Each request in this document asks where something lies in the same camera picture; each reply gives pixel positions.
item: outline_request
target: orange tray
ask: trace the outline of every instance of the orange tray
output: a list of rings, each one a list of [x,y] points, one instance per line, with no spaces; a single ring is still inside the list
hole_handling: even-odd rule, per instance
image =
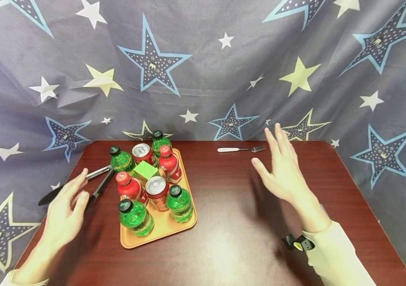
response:
[[[152,203],[149,202],[146,208],[148,209],[149,213],[154,218],[154,222],[155,222],[154,229],[152,229],[151,233],[145,237],[137,237],[137,236],[133,235],[126,227],[124,227],[121,224],[120,225],[120,243],[126,249],[133,249],[140,245],[143,245],[143,244],[146,244],[146,243],[149,243],[152,241],[156,241],[160,238],[165,238],[167,236],[177,234],[178,232],[183,232],[184,230],[193,228],[193,226],[196,224],[196,220],[197,220],[198,216],[196,214],[196,208],[195,208],[195,204],[193,202],[192,192],[190,191],[189,182],[187,180],[187,174],[185,173],[184,164],[182,163],[181,152],[179,152],[179,150],[177,150],[176,148],[173,148],[173,152],[177,155],[177,157],[179,159],[179,166],[181,166],[181,170],[182,170],[182,178],[177,184],[179,186],[181,186],[182,188],[189,191],[191,199],[192,199],[193,215],[191,216],[190,220],[188,220],[188,222],[178,223],[175,220],[173,220],[173,218],[171,217],[170,211],[163,211],[163,212],[158,211],[155,209],[155,207],[152,205]]]

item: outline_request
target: wooden table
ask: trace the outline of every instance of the wooden table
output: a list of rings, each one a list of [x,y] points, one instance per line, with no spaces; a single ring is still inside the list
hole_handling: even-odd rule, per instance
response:
[[[90,144],[70,178],[109,164],[109,148],[131,150],[137,141]],[[55,263],[50,285],[322,285],[306,256],[285,251],[280,241],[299,234],[296,213],[265,190],[251,166],[254,153],[217,153],[219,147],[266,142],[175,141],[198,211],[193,229],[127,250],[119,241],[119,196],[112,180],[86,214],[79,236]],[[377,286],[406,286],[406,268],[333,147],[322,141],[293,142],[311,190],[341,223]],[[270,168],[269,150],[255,154]],[[91,193],[102,180],[92,180]],[[25,250],[22,265],[44,224]]]

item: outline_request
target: hand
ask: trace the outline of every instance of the hand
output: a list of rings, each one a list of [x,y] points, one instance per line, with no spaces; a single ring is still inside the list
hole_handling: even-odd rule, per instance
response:
[[[87,184],[87,173],[88,170],[83,169],[82,173],[65,184],[50,203],[40,243],[58,251],[79,233],[84,220],[85,207],[89,201],[87,192],[79,192]]]

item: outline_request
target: silver fork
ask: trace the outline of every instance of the silver fork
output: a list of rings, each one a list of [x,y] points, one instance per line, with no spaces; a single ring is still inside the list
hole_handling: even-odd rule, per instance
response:
[[[223,152],[236,152],[236,151],[252,151],[254,153],[256,152],[260,152],[265,150],[266,147],[265,146],[257,146],[257,147],[253,147],[250,149],[243,149],[243,148],[218,148],[217,152],[219,153],[223,153]]]

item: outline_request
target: fabric backdrop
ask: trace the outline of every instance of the fabric backdrop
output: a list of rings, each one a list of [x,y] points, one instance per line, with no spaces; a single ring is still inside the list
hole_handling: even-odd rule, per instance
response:
[[[0,281],[91,141],[276,122],[336,148],[406,265],[405,0],[0,0]]]

